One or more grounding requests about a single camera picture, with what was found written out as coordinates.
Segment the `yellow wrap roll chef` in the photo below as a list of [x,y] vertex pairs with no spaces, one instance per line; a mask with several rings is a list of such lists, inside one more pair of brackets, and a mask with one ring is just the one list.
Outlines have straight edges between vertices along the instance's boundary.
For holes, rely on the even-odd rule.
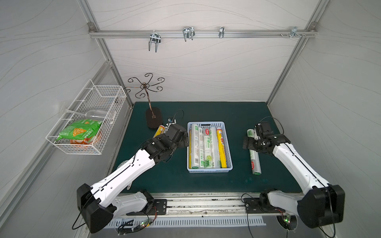
[[221,168],[226,169],[227,168],[227,160],[226,160],[226,154],[225,154],[225,146],[224,146],[222,128],[217,128],[216,133],[217,133],[218,150],[219,150],[219,158],[220,158]]

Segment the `blue plastic basket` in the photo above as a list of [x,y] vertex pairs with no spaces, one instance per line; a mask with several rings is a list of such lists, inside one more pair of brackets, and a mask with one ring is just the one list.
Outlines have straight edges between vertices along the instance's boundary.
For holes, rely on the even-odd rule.
[[198,130],[199,130],[199,128],[202,128],[202,130],[204,128],[209,128],[209,131],[210,131],[211,127],[216,127],[216,129],[222,128],[222,131],[223,131],[222,134],[223,134],[223,140],[224,140],[224,146],[225,146],[225,154],[226,154],[226,160],[227,160],[227,168],[226,169],[213,168],[213,160],[212,160],[212,168],[202,169],[201,167],[199,167],[198,169],[189,169],[189,161],[188,161],[189,147],[188,147],[187,148],[187,170],[188,170],[188,172],[189,173],[227,173],[227,172],[231,171],[233,169],[233,163],[232,163],[232,159],[231,159],[230,148],[229,148],[229,143],[228,143],[228,139],[227,139],[227,133],[226,133],[226,128],[225,128],[224,122],[189,122],[188,123],[188,133],[191,130],[192,124],[197,124]]

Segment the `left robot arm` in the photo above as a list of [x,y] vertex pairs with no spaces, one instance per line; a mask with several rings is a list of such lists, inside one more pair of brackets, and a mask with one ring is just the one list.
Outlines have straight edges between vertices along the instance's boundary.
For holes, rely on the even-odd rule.
[[166,133],[143,142],[127,162],[106,178],[93,185],[81,185],[76,191],[77,208],[90,233],[101,231],[122,215],[140,212],[148,215],[154,206],[149,192],[143,189],[132,195],[120,193],[156,164],[170,160],[177,148],[188,145],[187,130],[172,124]]

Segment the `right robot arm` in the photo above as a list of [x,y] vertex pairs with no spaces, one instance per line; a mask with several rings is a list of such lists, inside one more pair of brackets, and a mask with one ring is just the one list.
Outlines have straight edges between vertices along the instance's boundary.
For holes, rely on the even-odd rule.
[[262,211],[282,211],[297,215],[309,228],[343,221],[344,190],[320,176],[284,134],[274,133],[269,122],[258,123],[254,136],[245,137],[243,148],[276,157],[294,177],[303,193],[303,197],[299,198],[280,190],[267,189],[259,198]]

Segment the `white green grape wrap roll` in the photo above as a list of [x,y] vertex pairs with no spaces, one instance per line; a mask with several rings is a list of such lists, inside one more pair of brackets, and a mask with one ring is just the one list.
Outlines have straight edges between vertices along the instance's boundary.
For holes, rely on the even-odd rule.
[[204,154],[204,135],[202,128],[199,128],[199,153],[200,153],[200,167],[205,168],[205,154]]

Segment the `orange snack bag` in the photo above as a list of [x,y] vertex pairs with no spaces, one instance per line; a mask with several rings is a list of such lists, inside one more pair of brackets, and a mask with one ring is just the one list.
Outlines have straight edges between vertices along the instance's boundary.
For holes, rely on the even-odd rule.
[[98,142],[102,138],[102,133],[99,131],[96,136],[93,136],[91,138],[86,138],[84,140],[70,140],[71,144],[84,144],[84,145],[89,145],[93,144],[94,142]]

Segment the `white vent strip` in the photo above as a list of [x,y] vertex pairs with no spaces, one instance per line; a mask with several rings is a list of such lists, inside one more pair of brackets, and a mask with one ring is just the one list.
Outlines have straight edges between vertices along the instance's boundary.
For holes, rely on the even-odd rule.
[[159,217],[150,227],[152,228],[185,228],[185,227],[247,227],[265,226],[262,216],[234,217]]

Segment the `green snack bag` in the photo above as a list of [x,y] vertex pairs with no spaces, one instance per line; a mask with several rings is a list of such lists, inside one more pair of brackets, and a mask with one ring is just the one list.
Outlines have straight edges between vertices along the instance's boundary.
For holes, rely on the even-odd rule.
[[102,121],[83,119],[78,120],[64,128],[56,140],[84,140],[96,136],[102,126]]

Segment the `metal double hook left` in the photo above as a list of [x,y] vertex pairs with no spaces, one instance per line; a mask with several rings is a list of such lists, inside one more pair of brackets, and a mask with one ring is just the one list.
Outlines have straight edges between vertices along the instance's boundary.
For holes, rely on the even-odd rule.
[[150,34],[148,50],[151,51],[152,46],[154,45],[155,52],[157,52],[158,46],[160,43],[161,43],[161,36],[157,34],[156,32],[153,32],[152,34]]

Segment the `metal double hook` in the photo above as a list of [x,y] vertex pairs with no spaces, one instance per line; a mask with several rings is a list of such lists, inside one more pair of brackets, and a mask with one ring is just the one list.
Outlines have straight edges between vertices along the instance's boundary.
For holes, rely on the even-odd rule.
[[160,43],[161,43],[161,36],[157,34],[156,32],[153,32],[152,34],[150,34],[148,50],[151,51],[152,46],[154,45],[155,52],[157,52],[158,46]]
[[195,36],[194,27],[188,26],[188,27],[183,28],[183,37],[184,37],[185,42],[188,39],[193,40],[194,36]]

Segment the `metal single hook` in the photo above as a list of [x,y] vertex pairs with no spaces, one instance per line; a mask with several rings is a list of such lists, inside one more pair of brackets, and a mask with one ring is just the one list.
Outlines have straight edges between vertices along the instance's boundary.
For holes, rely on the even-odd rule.
[[224,31],[225,31],[225,27],[221,26],[219,28],[219,39],[223,39],[224,38]]

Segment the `metal double hook middle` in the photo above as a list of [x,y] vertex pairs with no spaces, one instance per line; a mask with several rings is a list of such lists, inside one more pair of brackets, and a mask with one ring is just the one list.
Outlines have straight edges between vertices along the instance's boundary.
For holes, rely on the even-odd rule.
[[193,40],[194,36],[195,36],[194,27],[188,26],[188,27],[183,28],[183,37],[184,37],[185,42],[188,39]]

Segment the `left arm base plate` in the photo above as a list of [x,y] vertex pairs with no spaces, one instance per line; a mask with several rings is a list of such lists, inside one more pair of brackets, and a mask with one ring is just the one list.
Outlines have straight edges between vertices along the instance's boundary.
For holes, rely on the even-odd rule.
[[166,215],[167,214],[167,200],[166,199],[155,199],[149,201],[147,205],[140,212],[127,213],[127,216],[133,215]]

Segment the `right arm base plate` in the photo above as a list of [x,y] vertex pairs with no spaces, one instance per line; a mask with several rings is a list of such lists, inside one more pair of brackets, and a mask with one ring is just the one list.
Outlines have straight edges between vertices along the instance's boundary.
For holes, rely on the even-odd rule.
[[242,201],[244,202],[245,212],[247,214],[279,214],[279,211],[276,209],[260,207],[259,198],[244,197]]

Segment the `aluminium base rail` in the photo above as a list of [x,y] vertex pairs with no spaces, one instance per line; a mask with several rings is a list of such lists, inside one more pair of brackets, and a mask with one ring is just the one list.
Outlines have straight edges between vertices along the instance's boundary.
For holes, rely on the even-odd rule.
[[244,197],[259,198],[258,193],[246,194],[234,192],[202,193],[153,193],[143,192],[121,194],[114,198],[111,205],[105,205],[111,212],[111,218],[127,217],[127,213],[140,212],[149,201],[167,200],[167,217],[207,217],[207,216],[243,216],[246,214]]

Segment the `aluminium top rail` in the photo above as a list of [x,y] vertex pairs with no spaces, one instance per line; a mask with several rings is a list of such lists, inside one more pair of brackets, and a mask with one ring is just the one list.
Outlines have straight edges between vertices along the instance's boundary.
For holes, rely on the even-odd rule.
[[[291,29],[286,30],[232,30],[225,29],[224,38],[282,38],[280,34],[287,34]],[[156,32],[162,39],[183,39],[182,30],[99,30],[90,32],[92,39],[146,39],[150,34]],[[298,30],[299,33],[306,34],[307,38],[313,38],[318,35],[317,31]],[[214,30],[195,30],[193,39],[219,39],[219,29]]]

